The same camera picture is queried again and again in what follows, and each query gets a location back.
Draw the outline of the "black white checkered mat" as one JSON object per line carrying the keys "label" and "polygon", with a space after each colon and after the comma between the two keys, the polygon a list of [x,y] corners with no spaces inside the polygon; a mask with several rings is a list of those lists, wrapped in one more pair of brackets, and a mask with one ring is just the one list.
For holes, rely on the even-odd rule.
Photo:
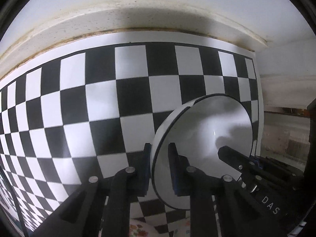
{"label": "black white checkered mat", "polygon": [[216,93],[261,125],[255,55],[173,32],[93,36],[1,79],[1,168],[34,231],[91,176],[130,166],[168,115]]}

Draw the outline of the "white bowl black rim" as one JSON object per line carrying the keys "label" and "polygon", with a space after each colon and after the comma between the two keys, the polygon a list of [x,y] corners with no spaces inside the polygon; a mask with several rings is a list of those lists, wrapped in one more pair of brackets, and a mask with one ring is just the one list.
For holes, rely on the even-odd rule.
{"label": "white bowl black rim", "polygon": [[176,108],[157,129],[150,158],[151,182],[155,194],[172,209],[189,210],[188,197],[178,197],[172,188],[168,145],[174,143],[179,155],[208,176],[240,173],[221,161],[218,150],[228,146],[249,157],[253,127],[242,103],[229,95],[212,94],[191,100]]}

